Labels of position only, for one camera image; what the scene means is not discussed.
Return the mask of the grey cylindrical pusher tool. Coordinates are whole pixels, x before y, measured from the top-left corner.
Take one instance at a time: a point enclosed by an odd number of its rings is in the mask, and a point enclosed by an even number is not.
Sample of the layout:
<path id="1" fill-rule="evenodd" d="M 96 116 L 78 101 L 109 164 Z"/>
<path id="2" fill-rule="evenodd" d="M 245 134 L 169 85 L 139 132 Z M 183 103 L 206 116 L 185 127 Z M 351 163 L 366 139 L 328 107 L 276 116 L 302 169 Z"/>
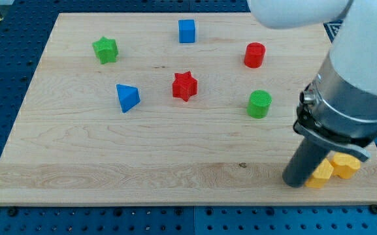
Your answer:
<path id="1" fill-rule="evenodd" d="M 328 152 L 304 138 L 282 173 L 283 181 L 290 187 L 302 187 Z"/>

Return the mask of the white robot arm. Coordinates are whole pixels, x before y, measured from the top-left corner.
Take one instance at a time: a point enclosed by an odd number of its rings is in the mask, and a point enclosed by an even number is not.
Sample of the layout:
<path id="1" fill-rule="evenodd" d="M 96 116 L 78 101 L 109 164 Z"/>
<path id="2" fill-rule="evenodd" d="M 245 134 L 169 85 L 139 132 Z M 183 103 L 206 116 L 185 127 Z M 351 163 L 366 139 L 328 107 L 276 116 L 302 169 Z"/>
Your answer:
<path id="1" fill-rule="evenodd" d="M 300 187 L 331 151 L 367 161 L 377 137 L 377 0 L 248 0 L 256 20 L 287 29 L 341 20 L 313 81 L 301 92 L 293 126 L 303 141 L 283 171 Z"/>

